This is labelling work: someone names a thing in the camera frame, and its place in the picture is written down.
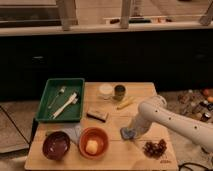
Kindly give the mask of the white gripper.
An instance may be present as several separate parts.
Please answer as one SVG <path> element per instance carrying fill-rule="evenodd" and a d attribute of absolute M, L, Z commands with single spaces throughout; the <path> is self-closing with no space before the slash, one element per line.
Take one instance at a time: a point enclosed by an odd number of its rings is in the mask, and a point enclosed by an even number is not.
<path fill-rule="evenodd" d="M 149 131 L 151 125 L 151 121 L 149 121 L 142 114 L 138 113 L 132 118 L 128 128 L 132 130 L 136 136 L 141 136 Z"/>

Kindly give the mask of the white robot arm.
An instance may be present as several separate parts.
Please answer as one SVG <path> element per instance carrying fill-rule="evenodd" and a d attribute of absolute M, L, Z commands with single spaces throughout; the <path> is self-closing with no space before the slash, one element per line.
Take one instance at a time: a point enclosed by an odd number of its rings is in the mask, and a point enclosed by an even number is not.
<path fill-rule="evenodd" d="M 138 105 L 138 113 L 133 117 L 129 129 L 136 137 L 147 133 L 153 122 L 171 129 L 213 153 L 213 125 L 197 121 L 166 109 L 164 97 L 156 95 Z"/>

